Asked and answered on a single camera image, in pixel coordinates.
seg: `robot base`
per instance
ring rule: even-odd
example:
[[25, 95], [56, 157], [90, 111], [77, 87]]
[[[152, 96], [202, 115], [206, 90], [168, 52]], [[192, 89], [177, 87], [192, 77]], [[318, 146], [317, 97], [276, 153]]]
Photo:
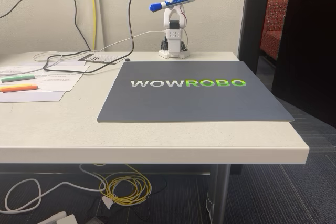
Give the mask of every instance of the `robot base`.
[[165, 59], [169, 58], [181, 58], [185, 59], [190, 55], [190, 51], [181, 51], [181, 52], [176, 52], [176, 53], [169, 53], [166, 50], [160, 50], [159, 55]]

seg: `blue marker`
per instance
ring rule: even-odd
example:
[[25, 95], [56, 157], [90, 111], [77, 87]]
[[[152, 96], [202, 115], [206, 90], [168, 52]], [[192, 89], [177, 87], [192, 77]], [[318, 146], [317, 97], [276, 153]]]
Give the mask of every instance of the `blue marker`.
[[157, 3], [151, 4], [149, 6], [149, 10], [151, 10], [152, 12], [157, 12], [162, 9], [171, 8], [176, 5], [183, 5], [183, 4], [192, 2], [192, 1], [195, 1], [195, 0], [173, 0], [173, 2], [164, 1], [161, 3], [157, 2]]

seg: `dark wooden door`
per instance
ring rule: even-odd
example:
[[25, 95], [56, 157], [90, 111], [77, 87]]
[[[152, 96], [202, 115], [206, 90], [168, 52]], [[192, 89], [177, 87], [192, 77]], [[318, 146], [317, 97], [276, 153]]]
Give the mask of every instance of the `dark wooden door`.
[[272, 93], [336, 127], [336, 0], [289, 0]]

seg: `tangled yellow wire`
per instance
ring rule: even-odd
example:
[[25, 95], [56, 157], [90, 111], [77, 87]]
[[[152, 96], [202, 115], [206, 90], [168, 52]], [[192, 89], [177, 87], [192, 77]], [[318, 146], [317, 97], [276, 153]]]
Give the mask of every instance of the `tangled yellow wire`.
[[[114, 203], [117, 203], [118, 205], [135, 206], [135, 205], [141, 204], [146, 201], [146, 199], [149, 197], [149, 195], [152, 192], [152, 185], [150, 181], [142, 173], [138, 172], [136, 169], [134, 169], [130, 165], [128, 164], [126, 165], [129, 168], [131, 168], [134, 172], [113, 173], [113, 174], [108, 175], [107, 177], [104, 177], [98, 173], [94, 173], [94, 174], [101, 177], [107, 185], [106, 190], [102, 192], [103, 195], [112, 199]], [[134, 174], [134, 175], [118, 177], [108, 182], [109, 177], [113, 175], [117, 175], [117, 174]], [[114, 193], [114, 191], [116, 190], [118, 184], [122, 181], [130, 183], [135, 189], [130, 195], [119, 197]]]

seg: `door frame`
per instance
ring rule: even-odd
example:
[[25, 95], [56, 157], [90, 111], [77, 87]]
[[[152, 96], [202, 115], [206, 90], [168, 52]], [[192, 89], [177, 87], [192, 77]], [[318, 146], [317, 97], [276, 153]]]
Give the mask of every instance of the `door frame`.
[[243, 61], [254, 74], [257, 73], [267, 1], [268, 0], [244, 1], [238, 59]]

